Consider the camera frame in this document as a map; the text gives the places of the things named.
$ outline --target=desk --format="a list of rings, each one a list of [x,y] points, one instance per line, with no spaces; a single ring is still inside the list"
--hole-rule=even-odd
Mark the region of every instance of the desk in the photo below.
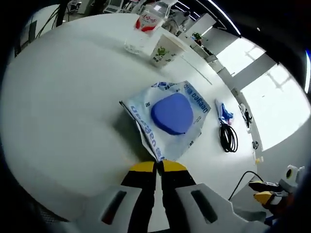
[[[68,220],[82,213],[87,198],[151,158],[119,101],[158,81],[188,80],[212,107],[202,135],[178,160],[197,183],[228,198],[245,171],[257,171],[238,103],[206,61],[189,48],[158,70],[125,51],[124,37],[137,18],[107,14],[66,23],[31,43],[5,74],[0,112],[7,164],[28,193]],[[146,54],[162,33],[169,32],[158,29]],[[215,98],[235,114],[237,153],[221,148]],[[149,230],[167,227],[158,187]]]

